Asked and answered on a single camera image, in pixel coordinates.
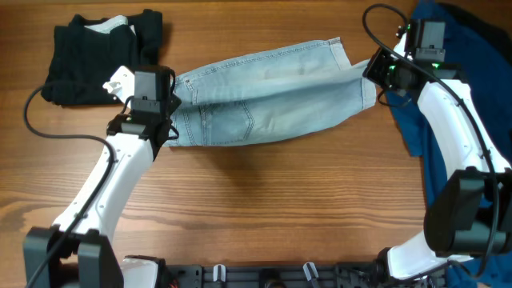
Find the light blue denim shorts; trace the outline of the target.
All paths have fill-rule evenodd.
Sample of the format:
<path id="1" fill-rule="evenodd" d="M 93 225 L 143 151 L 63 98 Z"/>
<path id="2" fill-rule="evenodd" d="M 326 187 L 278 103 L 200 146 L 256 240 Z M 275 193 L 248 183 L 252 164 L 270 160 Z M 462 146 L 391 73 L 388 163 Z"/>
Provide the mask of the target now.
<path id="1" fill-rule="evenodd" d="M 374 106 L 375 85 L 339 38 L 216 62 L 177 77 L 168 146 L 245 146 L 329 129 Z"/>

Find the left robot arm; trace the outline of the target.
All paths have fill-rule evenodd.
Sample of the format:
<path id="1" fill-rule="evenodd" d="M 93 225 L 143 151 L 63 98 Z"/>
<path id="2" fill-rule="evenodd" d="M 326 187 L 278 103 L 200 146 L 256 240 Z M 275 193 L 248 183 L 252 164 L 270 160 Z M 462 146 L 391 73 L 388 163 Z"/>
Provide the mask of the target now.
<path id="1" fill-rule="evenodd" d="M 123 110 L 107 125 L 100 159 L 72 203 L 48 228 L 25 237 L 29 287 L 165 287 L 161 258 L 115 257 L 111 241 L 121 213 L 160 148 L 178 138 L 171 115 L 180 106 L 175 72 L 166 66 L 120 67 L 104 89 Z"/>

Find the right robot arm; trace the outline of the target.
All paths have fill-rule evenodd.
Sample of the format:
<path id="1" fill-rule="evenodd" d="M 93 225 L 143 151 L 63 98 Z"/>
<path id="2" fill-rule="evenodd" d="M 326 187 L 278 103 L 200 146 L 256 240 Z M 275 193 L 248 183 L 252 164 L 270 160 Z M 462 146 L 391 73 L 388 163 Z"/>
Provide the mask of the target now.
<path id="1" fill-rule="evenodd" d="M 410 95 L 434 132 L 447 176 L 423 231 L 375 260 L 377 283 L 415 282 L 511 250 L 511 167 L 488 136 L 460 70 L 444 62 L 444 30 L 444 22 L 405 21 L 400 43 L 381 44 L 363 73 L 384 90 Z"/>

